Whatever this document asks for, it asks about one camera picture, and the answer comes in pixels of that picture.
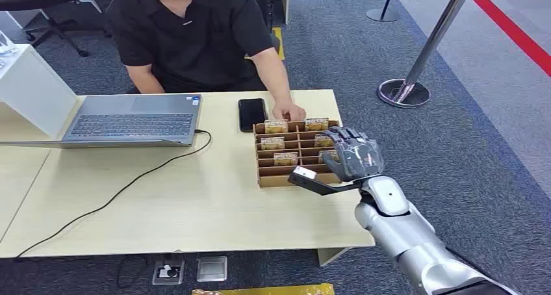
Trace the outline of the person's left hand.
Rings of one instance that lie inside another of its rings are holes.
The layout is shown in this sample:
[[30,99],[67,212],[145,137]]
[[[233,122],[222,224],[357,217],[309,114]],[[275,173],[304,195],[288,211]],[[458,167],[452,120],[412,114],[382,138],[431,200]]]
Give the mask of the person's left hand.
[[306,111],[293,101],[288,100],[276,101],[272,114],[277,120],[300,121],[306,118]]

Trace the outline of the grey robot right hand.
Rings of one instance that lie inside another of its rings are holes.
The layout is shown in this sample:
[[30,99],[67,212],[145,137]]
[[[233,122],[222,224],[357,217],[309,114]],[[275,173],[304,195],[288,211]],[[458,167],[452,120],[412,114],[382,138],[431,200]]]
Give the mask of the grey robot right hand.
[[322,160],[343,182],[380,175],[384,160],[377,142],[349,127],[330,127],[324,134],[333,141],[338,161],[324,155]]

